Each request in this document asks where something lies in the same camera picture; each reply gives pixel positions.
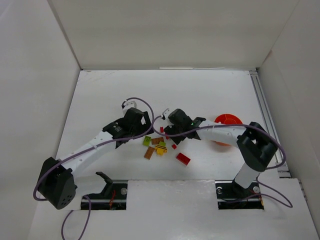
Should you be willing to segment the yellow striped lego piece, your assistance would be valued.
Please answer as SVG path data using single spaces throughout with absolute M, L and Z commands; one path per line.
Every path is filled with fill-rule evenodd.
M 157 155 L 163 156 L 164 154 L 166 154 L 168 152 L 168 149 L 166 146 L 156 145 L 155 152 Z

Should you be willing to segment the red lego plate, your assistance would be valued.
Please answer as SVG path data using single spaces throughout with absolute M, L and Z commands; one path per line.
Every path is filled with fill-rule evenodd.
M 176 156 L 176 159 L 178 161 L 180 161 L 182 164 L 184 164 L 185 166 L 187 166 L 189 164 L 189 162 L 191 161 L 191 159 L 189 157 L 187 157 L 186 155 L 184 155 L 183 153 L 178 153 L 178 155 Z

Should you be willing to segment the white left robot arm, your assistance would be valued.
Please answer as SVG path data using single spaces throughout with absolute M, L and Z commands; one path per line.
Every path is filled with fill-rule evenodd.
M 88 143 L 63 159 L 47 158 L 41 168 L 34 194 L 37 201 L 48 201 L 57 210 L 69 205 L 74 197 L 100 195 L 106 197 L 111 192 L 113 181 L 98 171 L 86 179 L 80 174 L 108 152 L 116 150 L 130 140 L 152 133 L 153 115 L 131 107 L 123 117 L 112 121 Z

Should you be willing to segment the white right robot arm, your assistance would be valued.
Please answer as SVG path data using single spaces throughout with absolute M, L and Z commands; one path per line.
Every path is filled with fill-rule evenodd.
M 180 108 L 166 109 L 162 119 L 167 121 L 164 132 L 178 145 L 184 139 L 214 141 L 239 149 L 244 164 L 232 181 L 235 191 L 248 189 L 251 183 L 264 172 L 278 150 L 273 138 L 256 122 L 223 124 L 204 117 L 191 119 Z

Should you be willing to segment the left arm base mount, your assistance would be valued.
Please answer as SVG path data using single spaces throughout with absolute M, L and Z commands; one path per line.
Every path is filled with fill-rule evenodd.
M 99 171 L 77 179 L 76 193 L 81 196 L 80 209 L 117 211 L 127 208 L 127 180 L 112 180 Z

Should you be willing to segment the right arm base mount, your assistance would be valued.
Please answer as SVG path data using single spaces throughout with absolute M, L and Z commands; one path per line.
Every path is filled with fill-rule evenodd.
M 236 186 L 232 180 L 215 181 L 219 210 L 263 210 L 260 186 L 253 181 L 246 189 Z

